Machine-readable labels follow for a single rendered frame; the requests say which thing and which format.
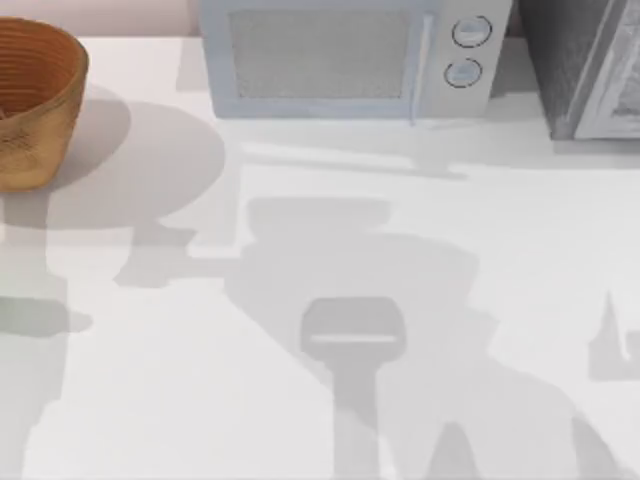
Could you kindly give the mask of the pale blue microwave door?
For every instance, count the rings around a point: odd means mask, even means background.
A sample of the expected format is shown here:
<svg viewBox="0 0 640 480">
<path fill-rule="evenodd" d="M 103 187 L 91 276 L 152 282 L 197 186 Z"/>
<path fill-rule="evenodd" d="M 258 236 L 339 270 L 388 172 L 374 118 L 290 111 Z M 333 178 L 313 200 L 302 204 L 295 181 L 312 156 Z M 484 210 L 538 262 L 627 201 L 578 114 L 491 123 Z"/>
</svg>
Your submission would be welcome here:
<svg viewBox="0 0 640 480">
<path fill-rule="evenodd" d="M 416 114 L 432 0 L 198 0 L 217 117 Z"/>
</svg>

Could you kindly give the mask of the pale microwave oven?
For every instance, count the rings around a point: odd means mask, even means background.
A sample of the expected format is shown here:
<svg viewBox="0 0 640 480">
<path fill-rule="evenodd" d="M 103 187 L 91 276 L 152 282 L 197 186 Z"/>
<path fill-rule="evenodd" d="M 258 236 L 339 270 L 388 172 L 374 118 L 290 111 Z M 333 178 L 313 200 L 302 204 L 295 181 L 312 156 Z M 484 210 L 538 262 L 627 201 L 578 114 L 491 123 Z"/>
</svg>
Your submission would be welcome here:
<svg viewBox="0 0 640 480">
<path fill-rule="evenodd" d="M 432 0 L 435 4 L 431 43 L 423 79 L 420 116 L 423 119 L 472 118 L 483 114 L 490 98 L 513 0 Z M 485 16 L 493 25 L 489 40 L 477 48 L 461 48 L 452 39 L 457 21 Z M 473 86 L 455 89 L 444 79 L 454 61 L 472 58 L 483 67 Z"/>
</svg>

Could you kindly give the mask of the round microwave knob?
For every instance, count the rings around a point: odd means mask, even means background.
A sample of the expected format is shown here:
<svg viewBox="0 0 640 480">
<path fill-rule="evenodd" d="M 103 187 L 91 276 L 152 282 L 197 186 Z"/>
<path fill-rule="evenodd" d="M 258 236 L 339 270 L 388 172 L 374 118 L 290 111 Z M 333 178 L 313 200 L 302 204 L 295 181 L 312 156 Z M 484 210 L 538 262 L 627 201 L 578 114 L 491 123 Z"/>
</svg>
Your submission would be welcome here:
<svg viewBox="0 0 640 480">
<path fill-rule="evenodd" d="M 485 16 L 461 19 L 452 28 L 452 39 L 461 48 L 477 48 L 486 43 L 493 32 L 493 25 Z"/>
<path fill-rule="evenodd" d="M 455 89 L 465 89 L 475 85 L 482 75 L 482 65 L 472 58 L 451 62 L 444 71 L 446 83 Z"/>
</svg>

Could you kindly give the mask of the brown woven basket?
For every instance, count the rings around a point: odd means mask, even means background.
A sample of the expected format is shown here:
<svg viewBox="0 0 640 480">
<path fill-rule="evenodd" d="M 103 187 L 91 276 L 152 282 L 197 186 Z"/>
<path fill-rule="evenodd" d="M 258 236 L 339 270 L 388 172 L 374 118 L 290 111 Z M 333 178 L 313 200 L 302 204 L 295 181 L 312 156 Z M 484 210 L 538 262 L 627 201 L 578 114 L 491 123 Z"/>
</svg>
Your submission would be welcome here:
<svg viewBox="0 0 640 480">
<path fill-rule="evenodd" d="M 0 192 L 41 188 L 61 167 L 84 99 L 89 55 L 44 22 L 0 17 Z"/>
</svg>

